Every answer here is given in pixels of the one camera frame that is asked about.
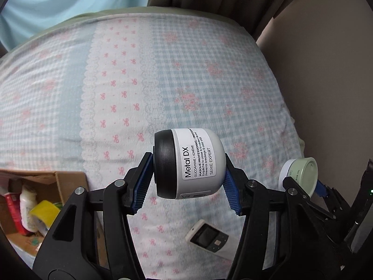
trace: checkered fabric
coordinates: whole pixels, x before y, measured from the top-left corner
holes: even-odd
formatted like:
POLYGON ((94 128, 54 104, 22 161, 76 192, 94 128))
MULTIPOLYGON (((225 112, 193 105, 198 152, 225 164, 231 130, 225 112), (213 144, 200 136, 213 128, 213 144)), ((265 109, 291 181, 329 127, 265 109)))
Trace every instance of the checkered fabric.
MULTIPOLYGON (((244 29, 207 18, 120 14, 41 36, 0 64, 0 166, 84 170, 103 188, 152 151, 169 128, 209 128, 236 167, 277 187, 302 156, 275 77, 244 29)), ((224 190, 190 200, 157 197, 129 217, 146 277, 218 279, 231 262, 188 245, 199 219, 240 236, 224 190)), ((265 266, 275 239, 271 216, 265 266)))

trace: product label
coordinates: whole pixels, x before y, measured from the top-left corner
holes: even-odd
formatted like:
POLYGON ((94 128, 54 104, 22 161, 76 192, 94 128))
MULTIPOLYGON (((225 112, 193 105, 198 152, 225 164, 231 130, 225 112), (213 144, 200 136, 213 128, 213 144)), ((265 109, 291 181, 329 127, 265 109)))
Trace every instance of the product label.
POLYGON ((215 153, 210 137, 202 128, 176 129, 184 180, 215 176, 215 153))
POLYGON ((211 190, 205 192, 197 192, 197 193, 189 193, 189 194, 181 194, 179 199, 191 199, 191 198, 200 198, 211 195, 211 190))

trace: metal screw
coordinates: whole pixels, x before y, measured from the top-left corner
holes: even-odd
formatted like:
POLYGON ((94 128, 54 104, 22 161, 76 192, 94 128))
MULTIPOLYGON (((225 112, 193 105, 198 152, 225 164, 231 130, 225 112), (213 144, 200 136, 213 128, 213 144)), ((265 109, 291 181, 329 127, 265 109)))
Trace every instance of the metal screw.
POLYGON ((114 182, 115 186, 121 187, 123 186, 125 181, 123 179, 118 179, 117 181, 114 182))
POLYGON ((250 187, 257 187, 258 182, 255 181, 255 180, 249 180, 249 181, 247 181, 247 185, 250 186, 250 187))
POLYGON ((298 194, 298 191, 295 188, 291 187, 288 189, 288 193, 292 196, 295 196, 296 194, 298 194))
POLYGON ((78 187, 77 189, 75 189, 75 193, 77 195, 84 193, 84 187, 78 187))

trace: white bottle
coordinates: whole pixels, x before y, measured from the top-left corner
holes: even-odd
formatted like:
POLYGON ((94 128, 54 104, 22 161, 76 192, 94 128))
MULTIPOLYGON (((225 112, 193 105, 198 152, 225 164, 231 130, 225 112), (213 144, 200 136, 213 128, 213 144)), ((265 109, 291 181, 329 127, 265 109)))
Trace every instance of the white bottle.
POLYGON ((214 194, 225 179, 225 151, 210 129, 173 128, 154 135, 154 179, 166 199, 214 194))
POLYGON ((27 185, 23 185, 22 193, 19 196, 21 222, 22 226, 31 233, 36 233, 38 231, 38 228, 36 227, 34 222, 34 218, 32 215, 30 215, 31 209, 33 209, 37 204, 36 191, 27 185))

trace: black jar lid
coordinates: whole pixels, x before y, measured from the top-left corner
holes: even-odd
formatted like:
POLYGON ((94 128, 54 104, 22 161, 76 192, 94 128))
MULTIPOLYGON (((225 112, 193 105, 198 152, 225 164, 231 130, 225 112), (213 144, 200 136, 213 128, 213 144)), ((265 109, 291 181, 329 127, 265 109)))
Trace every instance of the black jar lid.
POLYGON ((172 130, 166 129, 154 134, 153 162, 157 195, 166 199, 175 199, 177 171, 172 130))

